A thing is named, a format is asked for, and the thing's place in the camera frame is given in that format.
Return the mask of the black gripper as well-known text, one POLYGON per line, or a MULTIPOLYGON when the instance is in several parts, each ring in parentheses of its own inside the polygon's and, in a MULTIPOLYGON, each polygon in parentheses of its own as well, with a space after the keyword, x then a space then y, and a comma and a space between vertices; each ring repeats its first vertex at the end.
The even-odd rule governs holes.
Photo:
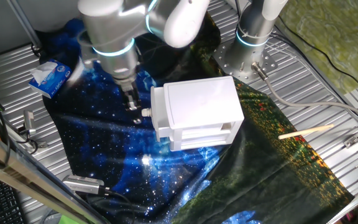
POLYGON ((134 124, 142 122, 142 106, 139 98, 139 91, 135 82, 125 83, 121 86, 125 96, 126 111, 134 124))

